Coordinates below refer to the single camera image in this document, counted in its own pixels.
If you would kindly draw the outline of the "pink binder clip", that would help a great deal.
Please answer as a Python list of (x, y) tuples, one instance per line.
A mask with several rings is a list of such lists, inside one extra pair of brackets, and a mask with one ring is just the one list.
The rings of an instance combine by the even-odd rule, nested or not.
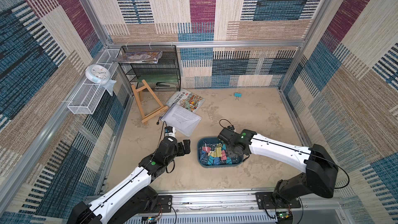
[(228, 160), (228, 155), (227, 155), (227, 152), (225, 150), (221, 151), (221, 160), (222, 161), (227, 161)]
[(210, 153), (211, 151), (212, 151), (212, 148), (210, 147), (210, 146), (203, 146), (202, 147), (202, 150), (204, 151), (204, 152), (206, 152), (206, 153)]

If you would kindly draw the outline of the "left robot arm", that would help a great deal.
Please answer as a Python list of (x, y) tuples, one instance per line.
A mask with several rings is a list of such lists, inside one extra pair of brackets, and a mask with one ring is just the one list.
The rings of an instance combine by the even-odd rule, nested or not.
[(190, 153), (190, 140), (178, 142), (166, 136), (156, 151), (146, 156), (138, 167), (110, 191), (88, 204), (78, 203), (68, 224), (123, 224), (145, 210), (154, 211), (158, 193), (149, 185), (163, 173), (176, 157)]

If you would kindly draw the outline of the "teal plastic storage box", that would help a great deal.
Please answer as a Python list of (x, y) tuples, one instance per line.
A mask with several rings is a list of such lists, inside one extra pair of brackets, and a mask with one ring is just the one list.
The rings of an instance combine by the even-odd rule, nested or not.
[(227, 152), (226, 145), (219, 140), (216, 136), (214, 137), (207, 137), (200, 139), (197, 144), (197, 150), (198, 150), (198, 162), (199, 164), (204, 167), (204, 168), (226, 168), (226, 167), (235, 167), (241, 164), (241, 160), (238, 157), (230, 157), (228, 152), (228, 158), (232, 159), (232, 164), (227, 164), (226, 161), (220, 162), (219, 166), (207, 166), (207, 159), (210, 157), (209, 153), (206, 153), (202, 150), (203, 146), (210, 146), (212, 148), (212, 151), (217, 151), (219, 154), (219, 157), (221, 157), (221, 151), (225, 150)]

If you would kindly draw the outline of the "yellow binder clip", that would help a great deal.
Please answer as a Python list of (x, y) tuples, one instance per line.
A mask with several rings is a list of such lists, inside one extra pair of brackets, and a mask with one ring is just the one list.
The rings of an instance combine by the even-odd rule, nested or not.
[(209, 153), (209, 156), (215, 158), (215, 157), (219, 157), (219, 154), (218, 154), (217, 151), (211, 151), (211, 152)]

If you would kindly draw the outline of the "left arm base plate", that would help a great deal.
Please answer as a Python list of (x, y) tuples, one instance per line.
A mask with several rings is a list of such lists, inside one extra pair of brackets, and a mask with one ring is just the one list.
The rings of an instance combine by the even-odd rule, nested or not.
[(152, 199), (148, 196), (136, 196), (131, 198), (127, 205), (135, 214), (170, 213), (172, 202), (172, 195), (159, 195)]

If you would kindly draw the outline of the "blue binder clip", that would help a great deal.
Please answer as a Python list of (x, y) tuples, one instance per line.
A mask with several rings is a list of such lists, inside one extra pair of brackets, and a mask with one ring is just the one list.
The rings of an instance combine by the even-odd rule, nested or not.
[(213, 160), (213, 165), (214, 166), (219, 166), (221, 162), (221, 158), (220, 157), (215, 157)]

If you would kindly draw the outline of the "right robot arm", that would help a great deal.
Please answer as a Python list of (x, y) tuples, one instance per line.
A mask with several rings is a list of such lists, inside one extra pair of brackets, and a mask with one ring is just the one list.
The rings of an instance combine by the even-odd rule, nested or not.
[(334, 196), (339, 167), (323, 146), (294, 146), (244, 129), (237, 133), (223, 128), (218, 139), (234, 155), (259, 155), (288, 164), (301, 173), (277, 182), (271, 195), (275, 207), (284, 208), (301, 196), (315, 194), (330, 199)]

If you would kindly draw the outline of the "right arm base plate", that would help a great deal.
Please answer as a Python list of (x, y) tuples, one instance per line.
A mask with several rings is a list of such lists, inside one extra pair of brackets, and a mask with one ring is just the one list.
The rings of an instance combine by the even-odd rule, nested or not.
[(257, 205), (258, 205), (259, 209), (275, 210), (275, 209), (289, 209), (289, 208), (295, 209), (295, 208), (302, 207), (298, 198), (290, 201), (289, 203), (277, 203), (277, 206), (275, 206), (271, 191), (256, 192), (255, 196), (256, 196)]

